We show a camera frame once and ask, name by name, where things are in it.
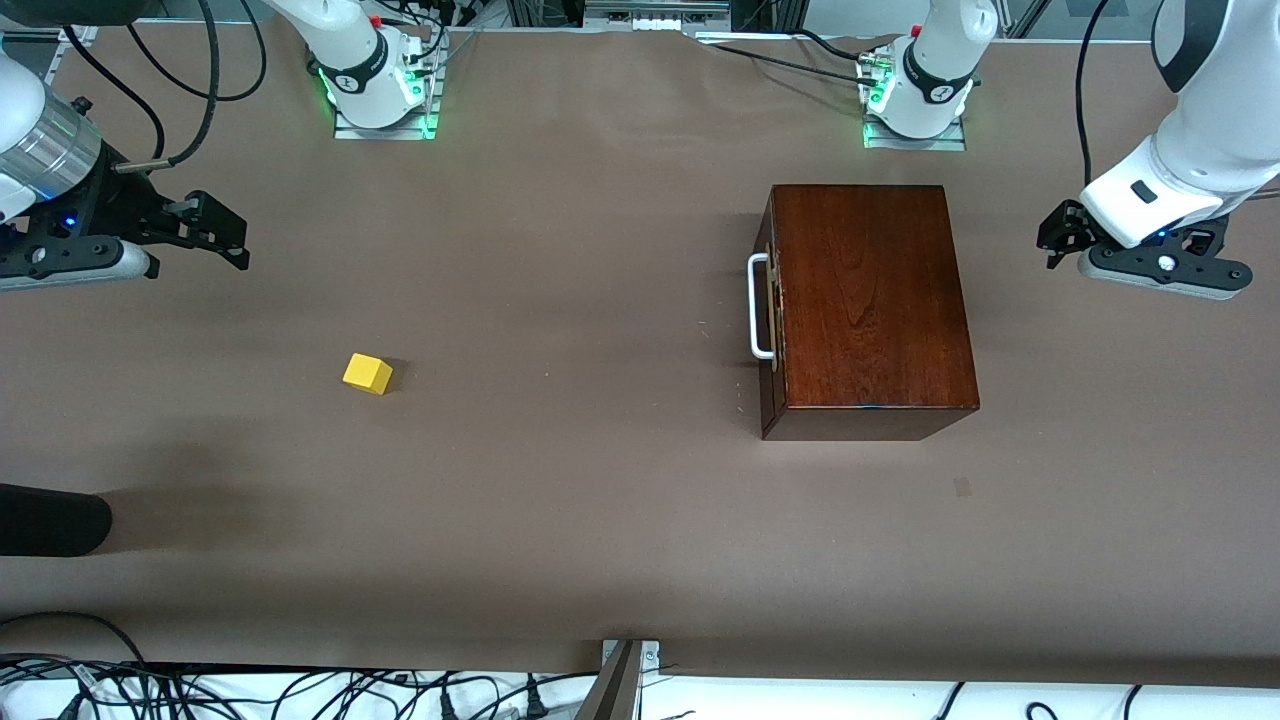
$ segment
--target cable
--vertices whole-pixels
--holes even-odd
[[[947,694],[947,701],[942,705],[942,711],[938,712],[933,720],[947,720],[947,715],[951,715],[951,706],[956,703],[956,696],[960,694],[960,688],[964,687],[964,680],[955,684],[951,692]]]
[[[509,692],[509,693],[507,693],[507,694],[503,694],[503,696],[498,696],[498,698],[497,698],[497,700],[494,700],[494,701],[493,701],[493,702],[490,702],[489,705],[486,705],[486,706],[481,707],[481,708],[480,708],[480,710],[479,710],[479,711],[477,711],[477,712],[476,712],[475,715],[472,715],[472,716],[471,716],[471,717],[468,717],[467,720],[480,720],[480,717],[481,717],[481,716],[483,716],[483,715],[484,715],[485,712],[489,712],[490,710],[492,710],[492,711],[493,711],[494,714],[497,714],[497,712],[498,712],[498,708],[499,708],[499,707],[502,707],[502,703],[504,703],[504,702],[507,702],[508,700],[511,700],[511,698],[513,698],[513,697],[518,696],[520,693],[524,693],[524,692],[527,692],[527,691],[529,691],[529,688],[531,688],[531,687],[538,687],[538,685],[545,685],[547,683],[558,683],[558,682],[561,682],[561,680],[568,680],[568,679],[572,679],[572,678],[594,678],[594,676],[596,676],[596,675],[599,675],[599,673],[596,673],[596,671],[589,671],[589,673],[570,673],[570,674],[567,674],[567,675],[553,675],[553,676],[550,676],[550,678],[543,678],[541,680],[534,680],[532,683],[527,683],[527,684],[525,684],[525,685],[522,685],[522,687],[520,687],[520,688],[516,688],[516,689],[511,691],[511,692]]]
[[[541,720],[550,715],[547,706],[543,705],[543,696],[538,692],[538,685],[534,684],[532,673],[525,679],[525,688],[529,689],[529,710],[525,711],[525,720]]]
[[[214,110],[218,109],[218,82],[221,76],[221,58],[218,53],[218,27],[214,24],[214,12],[209,6],[209,0],[196,0],[196,4],[200,5],[200,13],[205,17],[205,35],[209,36],[209,95],[205,97],[205,117],[200,119],[200,128],[196,129],[196,137],[191,140],[191,143],[182,152],[169,158],[170,168],[184,163],[200,150],[200,146],[205,142],[205,137],[209,136],[209,128],[214,124]]]
[[[742,32],[744,29],[746,29],[746,26],[751,24],[755,20],[755,18],[760,17],[760,13],[763,13],[765,8],[772,8],[781,1],[782,0],[768,0],[765,3],[760,3],[760,6],[756,8],[754,13],[748,15],[748,18],[742,20],[742,24],[737,26],[737,29],[735,29],[733,32]]]
[[[835,55],[837,58],[844,58],[845,60],[852,60],[855,63],[858,63],[859,60],[861,60],[861,58],[859,58],[856,53],[845,53],[840,47],[836,47],[835,45],[827,42],[826,40],[823,40],[823,37],[820,35],[818,35],[817,32],[801,28],[801,29],[787,31],[787,35],[799,35],[799,36],[803,36],[803,37],[808,37],[809,40],[817,42],[818,47],[822,47],[823,50],[826,50],[827,53],[831,53],[832,55]]]
[[[484,28],[479,28],[477,27],[477,28],[471,29],[467,33],[467,38],[463,40],[462,42],[460,42],[457,47],[449,49],[449,54],[444,58],[444,61],[440,63],[439,65],[435,65],[434,68],[431,68],[430,72],[434,73],[434,72],[439,70],[440,68],[448,65],[449,60],[452,60],[453,58],[456,58],[458,53],[462,53],[462,49],[467,46],[467,42],[471,42],[472,40],[475,40],[481,32],[484,32]]]
[[[24,620],[42,620],[47,618],[69,618],[73,620],[88,620],[90,623],[101,625],[108,630],[110,630],[111,634],[116,637],[116,639],[124,643],[124,647],[129,650],[129,655],[132,655],[133,659],[138,661],[138,665],[142,665],[143,667],[147,666],[146,659],[142,657],[142,651],[138,650],[137,643],[133,642],[133,638],[131,638],[128,633],[122,630],[115,623],[111,623],[105,618],[99,618],[97,615],[90,615],[88,612],[76,612],[72,610],[45,610],[41,612],[27,612],[24,615],[14,615],[13,618],[6,618],[4,620],[0,620],[0,628],[5,628],[14,623],[22,623]]]
[[[1093,156],[1089,154],[1089,133],[1084,129],[1084,58],[1089,53],[1089,40],[1093,38],[1093,28],[1098,26],[1102,10],[1111,0],[1098,0],[1098,6],[1089,17],[1089,24],[1084,28],[1084,37],[1080,38],[1080,58],[1075,63],[1075,131],[1080,135],[1080,155],[1084,159],[1084,186],[1093,182]]]
[[[242,8],[244,8],[244,14],[248,15],[248,22],[253,26],[253,36],[257,38],[257,54],[259,58],[261,58],[261,60],[257,68],[257,79],[253,81],[253,85],[251,85],[250,88],[246,90],[244,92],[237,92],[236,95],[224,95],[218,97],[218,100],[221,102],[236,102],[237,100],[244,100],[250,95],[257,92],[257,90],[262,87],[262,81],[266,79],[266,41],[262,40],[262,28],[259,27],[257,18],[253,17],[253,10],[252,8],[250,8],[248,0],[239,0],[239,4]],[[147,47],[147,44],[142,41],[142,36],[138,35],[138,31],[133,27],[133,23],[129,23],[127,27],[129,31],[129,37],[133,38],[133,44],[138,46],[138,50],[142,51],[142,56],[146,58],[148,63],[151,63],[151,67],[159,70],[160,74],[163,74],[165,78],[169,79],[169,82],[177,85],[186,92],[195,95],[196,97],[207,99],[206,92],[201,92],[195,87],[191,87],[189,85],[182,82],[173,73],[170,73],[163,64],[160,64],[160,60],[157,60],[156,56],[151,54],[151,49]]]
[[[1024,714],[1027,716],[1027,720],[1036,720],[1037,710],[1043,710],[1044,712],[1048,714],[1051,720],[1057,720],[1057,712],[1053,712],[1053,708],[1044,705],[1043,702],[1032,702],[1027,706],[1027,711]]]
[[[138,108],[141,108],[143,113],[147,114],[147,119],[151,120],[151,126],[155,128],[156,132],[156,145],[155,150],[151,151],[151,159],[157,160],[161,156],[164,156],[164,123],[160,122],[160,115],[157,115],[156,111],[151,109],[151,105],[147,105],[147,101],[143,100],[141,95],[133,92],[132,87],[124,85],[124,82],[120,78],[115,77],[115,74],[113,74],[111,70],[106,69],[106,65],[99,63],[97,58],[90,54],[88,49],[86,49],[84,45],[81,44],[79,37],[76,36],[76,31],[70,26],[63,26],[63,32],[67,33],[67,41],[72,44],[72,47],[76,49],[76,53],[86,63],[88,63],[91,68],[97,70],[97,74],[106,78],[106,82],[114,85],[116,90],[123,92],[129,100],[133,100],[133,102]]]
[[[1129,688],[1129,694],[1124,698],[1124,720],[1129,720],[1129,708],[1133,707],[1133,698],[1138,697],[1138,691],[1140,689],[1142,685]]]
[[[818,68],[810,68],[809,65],[801,65],[799,63],[791,63],[791,61],[787,61],[787,60],[780,60],[777,58],[769,58],[768,55],[758,55],[755,53],[749,53],[746,50],[739,50],[737,47],[727,47],[724,45],[712,45],[712,47],[716,47],[717,50],[723,50],[726,53],[732,53],[735,55],[742,55],[744,58],[753,58],[755,60],[763,60],[765,63],[772,63],[774,65],[782,65],[783,68],[792,68],[792,69],[796,69],[796,70],[804,70],[806,73],[813,73],[815,76],[824,76],[824,77],[831,77],[831,78],[836,78],[836,79],[845,79],[845,81],[854,82],[854,83],[858,83],[858,85],[867,85],[867,86],[876,85],[876,81],[873,81],[872,78],[846,76],[846,74],[841,74],[841,73],[833,73],[831,70],[823,70],[823,69],[818,69]]]

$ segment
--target black cable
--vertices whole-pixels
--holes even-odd
[[[244,13],[248,15],[248,22],[253,26],[253,35],[257,38],[257,53],[259,53],[259,58],[261,60],[259,61],[257,79],[253,81],[253,85],[251,85],[248,87],[248,90],[246,90],[244,92],[237,92],[236,95],[219,96],[218,100],[220,102],[236,102],[237,100],[244,100],[250,95],[253,95],[255,92],[257,92],[257,90],[260,87],[262,87],[262,81],[266,79],[266,41],[262,40],[262,28],[259,27],[257,18],[253,17],[253,10],[252,10],[252,8],[250,8],[248,0],[239,0],[239,4],[241,4],[242,8],[244,8]],[[165,68],[163,64],[160,64],[160,60],[157,60],[156,56],[151,54],[151,49],[147,47],[147,44],[142,41],[142,36],[138,35],[138,31],[133,27],[132,23],[129,23],[127,27],[128,27],[128,31],[129,31],[129,37],[133,38],[133,44],[138,46],[138,50],[142,51],[142,56],[146,58],[148,63],[151,63],[151,67],[154,67],[156,70],[159,70],[159,73],[163,74],[165,78],[168,78],[169,82],[177,85],[179,88],[184,90],[186,92],[188,92],[191,95],[195,95],[196,97],[206,97],[207,99],[209,94],[201,92],[201,91],[196,90],[195,87],[191,87],[189,85],[182,82],[173,73],[170,73],[168,68]]]
[[[205,137],[209,136],[209,128],[214,124],[214,110],[218,109],[218,82],[223,69],[218,51],[218,27],[214,24],[214,12],[209,6],[209,0],[196,0],[196,4],[200,5],[200,13],[205,17],[205,35],[209,36],[209,95],[205,97],[205,117],[200,119],[196,137],[182,152],[169,158],[170,168],[186,161],[200,150]]]
[[[746,50],[739,50],[737,47],[728,47],[728,46],[718,45],[718,44],[717,45],[712,45],[712,47],[716,47],[717,50],[723,50],[726,53],[732,53],[735,55],[742,55],[744,58],[753,58],[755,60],[763,60],[765,63],[772,63],[774,65],[782,65],[783,68],[792,68],[792,69],[796,69],[796,70],[804,70],[806,73],[813,73],[815,76],[824,76],[824,77],[831,77],[831,78],[836,78],[836,79],[845,79],[845,81],[849,81],[849,82],[855,82],[858,85],[867,85],[867,86],[876,85],[876,81],[873,81],[872,78],[846,76],[846,74],[841,74],[841,73],[833,73],[831,70],[823,70],[823,69],[819,69],[819,68],[810,68],[809,65],[801,65],[799,63],[791,63],[788,60],[780,60],[777,58],[769,58],[768,55],[758,55],[755,53],[749,53]]]
[[[1124,698],[1124,720],[1129,720],[1129,708],[1133,707],[1133,698],[1138,697],[1138,691],[1140,689],[1142,685],[1129,688],[1129,694]]]
[[[596,675],[599,675],[599,673],[596,673],[596,671],[589,671],[589,673],[570,673],[570,674],[567,674],[567,675],[553,675],[553,676],[550,676],[550,678],[543,678],[543,679],[540,679],[540,680],[535,680],[535,682],[532,682],[532,683],[530,683],[530,684],[526,684],[526,685],[524,685],[524,687],[520,687],[520,688],[516,688],[516,689],[511,691],[511,692],[509,692],[509,693],[507,693],[507,694],[503,694],[503,696],[498,696],[498,698],[497,698],[497,700],[494,700],[494,701],[493,701],[493,702],[490,702],[489,705],[486,705],[486,706],[481,707],[481,708],[480,708],[480,710],[479,710],[479,711],[477,711],[477,712],[476,712],[475,715],[472,715],[472,716],[471,716],[471,717],[468,717],[467,720],[480,720],[480,717],[481,717],[481,716],[483,716],[483,715],[484,715],[485,712],[489,712],[490,710],[493,710],[494,712],[497,712],[497,711],[498,711],[498,708],[499,708],[499,707],[502,707],[502,703],[504,703],[504,702],[507,702],[508,700],[511,700],[511,698],[513,698],[513,697],[518,696],[518,694],[520,694],[520,693],[522,693],[522,692],[526,692],[526,691],[527,691],[527,689],[529,689],[530,687],[538,687],[538,685],[545,685],[547,683],[558,683],[558,682],[561,682],[561,680],[570,680],[570,679],[572,679],[572,678],[594,678],[594,676],[596,676]]]
[[[1043,710],[1044,712],[1048,714],[1051,720],[1057,720],[1057,712],[1053,712],[1053,708],[1044,705],[1043,702],[1032,702],[1027,705],[1027,710],[1024,712],[1027,720],[1036,720],[1037,710]]]
[[[525,711],[525,720],[541,720],[550,715],[547,706],[543,705],[543,696],[538,692],[538,685],[534,684],[534,674],[529,673],[525,679],[525,688],[529,691],[529,705]]]
[[[1093,156],[1089,154],[1089,133],[1084,129],[1084,58],[1089,53],[1089,40],[1093,38],[1093,28],[1098,27],[1098,18],[1111,0],[1098,0],[1098,6],[1093,9],[1088,27],[1084,28],[1084,37],[1080,38],[1080,58],[1075,63],[1075,131],[1080,135],[1080,155],[1084,158],[1084,184],[1093,182]]]
[[[933,720],[947,720],[947,715],[951,715],[951,706],[956,703],[956,696],[960,694],[960,688],[964,687],[964,680],[960,680],[951,688],[951,693],[947,694],[947,701],[942,705],[942,711],[938,712]]]
[[[101,707],[129,707],[131,711],[133,712],[133,716],[134,716],[136,720],[141,720],[141,717],[142,717],[140,715],[140,712],[138,712],[140,708],[141,710],[148,710],[148,711],[151,711],[151,717],[152,719],[159,719],[160,717],[159,712],[161,710],[170,710],[172,712],[175,712],[177,710],[180,708],[184,712],[187,712],[189,708],[186,707],[186,706],[188,706],[188,705],[197,705],[197,706],[204,707],[205,710],[209,710],[209,711],[211,711],[211,712],[214,712],[216,715],[220,715],[221,717],[225,717],[227,720],[244,720],[243,716],[241,716],[241,714],[238,711],[236,711],[236,708],[232,707],[230,703],[233,703],[233,702],[262,702],[262,701],[247,700],[247,698],[237,698],[237,700],[221,698],[216,693],[212,693],[211,691],[209,691],[207,688],[200,685],[196,682],[186,680],[186,679],[183,679],[180,676],[175,676],[175,675],[166,675],[166,674],[163,674],[163,673],[155,673],[155,671],[151,671],[151,670],[146,670],[146,669],[142,669],[142,667],[136,667],[133,665],[125,665],[125,664],[120,664],[120,662],[105,662],[105,661],[100,661],[100,660],[73,660],[73,659],[69,659],[69,657],[52,656],[52,655],[40,655],[40,653],[0,653],[0,660],[18,660],[18,661],[40,660],[41,662],[44,662],[44,666],[41,666],[41,667],[24,669],[26,671],[23,673],[23,675],[27,675],[27,676],[29,676],[32,674],[46,673],[51,667],[73,670],[74,667],[79,666],[79,667],[88,667],[88,669],[92,669],[92,670],[100,673],[105,679],[110,679],[110,680],[113,680],[115,683],[116,691],[118,691],[118,693],[119,693],[119,696],[120,696],[120,698],[122,698],[123,702],[101,701],[101,700],[97,700],[97,698],[92,697],[92,693],[87,689],[87,685],[84,685],[83,680],[81,680],[79,673],[74,673],[74,670],[73,670],[73,674],[76,675],[76,678],[78,680],[81,680],[81,685],[86,688],[83,691],[86,693],[86,698],[84,700],[87,700],[91,705],[95,706],[95,715],[97,715],[97,707],[99,706],[101,706]],[[138,680],[138,687],[140,687],[140,689],[142,691],[142,694],[143,694],[143,697],[142,697],[141,701],[134,700],[129,694],[128,689],[120,682],[120,675],[122,674],[125,675],[125,676],[132,676],[133,679]],[[0,685],[6,685],[6,684],[9,684],[12,682],[17,682],[19,679],[23,679],[23,675],[18,675],[18,676],[10,675],[10,676],[6,676],[6,678],[4,678],[3,682],[0,682]],[[179,691],[179,693],[178,693],[177,697],[174,697],[173,694],[169,694],[166,692],[161,692],[161,696],[164,696],[164,697],[157,696],[157,697],[152,698],[151,697],[151,691],[150,691],[150,680],[151,679],[157,679],[161,683],[163,682],[172,682],[172,683],[175,683],[179,688],[184,688],[184,689]],[[186,694],[186,689],[193,689],[196,692],[200,692],[200,693],[207,696],[209,700],[206,701],[206,700],[200,700],[200,698],[191,698],[191,697],[188,697]],[[218,705],[221,705],[223,707],[225,707],[225,711],[218,708],[216,707]]]
[[[120,78],[115,77],[115,74],[113,74],[111,70],[106,69],[106,65],[99,63],[97,58],[90,54],[88,49],[86,49],[81,44],[78,37],[76,37],[76,31],[70,26],[63,26],[63,32],[67,33],[67,41],[72,44],[72,47],[76,49],[76,53],[86,63],[88,63],[91,68],[97,70],[97,74],[106,78],[106,82],[114,85],[116,90],[123,92],[129,100],[133,100],[133,102],[138,108],[141,108],[143,113],[147,114],[147,119],[151,120],[151,126],[155,128],[156,132],[156,145],[155,150],[151,151],[151,159],[157,160],[161,156],[164,156],[164,123],[160,122],[160,115],[157,115],[156,111],[151,109],[151,105],[147,105],[147,101],[143,100],[141,95],[133,92],[132,87],[124,85],[124,82]]]
[[[45,610],[41,612],[27,612],[23,615],[14,615],[13,618],[6,618],[4,620],[0,620],[0,628],[5,628],[14,623],[22,623],[26,620],[44,620],[49,618],[68,618],[72,620],[87,620],[90,623],[101,625],[108,630],[110,630],[111,634],[116,637],[116,639],[124,643],[124,647],[129,650],[129,655],[132,655],[133,659],[138,661],[138,665],[142,665],[143,667],[147,666],[146,659],[142,657],[142,651],[138,650],[137,643],[133,642],[133,638],[131,638],[128,633],[122,630],[115,623],[111,623],[105,618],[99,618],[97,615],[90,615],[88,612],[76,612],[72,610]]]
[[[846,53],[846,51],[841,50],[840,47],[836,47],[835,45],[827,42],[826,40],[823,40],[823,37],[820,35],[818,35],[817,32],[813,32],[810,29],[803,29],[803,28],[801,29],[792,29],[792,31],[787,31],[787,35],[799,35],[799,36],[803,36],[803,37],[808,37],[809,40],[817,42],[818,47],[822,47],[823,50],[826,50],[827,53],[831,53],[832,55],[835,55],[837,58],[844,58],[845,60],[852,60],[855,63],[859,61],[859,60],[861,60],[861,58],[859,58],[856,53]]]

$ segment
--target metal handle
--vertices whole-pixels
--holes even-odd
[[[751,355],[755,355],[759,360],[773,360],[773,351],[760,347],[760,331],[755,322],[755,265],[756,263],[768,261],[768,252],[756,252],[746,259],[746,316],[751,322]]]

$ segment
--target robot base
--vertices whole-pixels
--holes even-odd
[[[948,152],[963,152],[964,122],[956,118],[942,135],[916,140],[902,137],[891,131],[884,120],[872,113],[863,113],[863,147],[887,147],[890,150],[943,150]]]
[[[406,35],[408,42],[404,53],[408,55],[421,54],[422,41]],[[366,128],[348,120],[342,111],[337,110],[333,92],[329,92],[329,104],[335,106],[333,119],[333,136],[337,140],[435,140],[435,128],[440,122],[440,97],[444,94],[445,59],[449,56],[449,35],[445,32],[440,38],[440,45],[430,55],[420,59],[412,65],[406,65],[406,85],[410,91],[422,97],[422,102],[408,110],[408,113],[387,127]]]

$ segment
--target brown wooden box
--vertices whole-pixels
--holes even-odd
[[[920,439],[978,410],[941,187],[774,186],[753,259],[765,439]]]

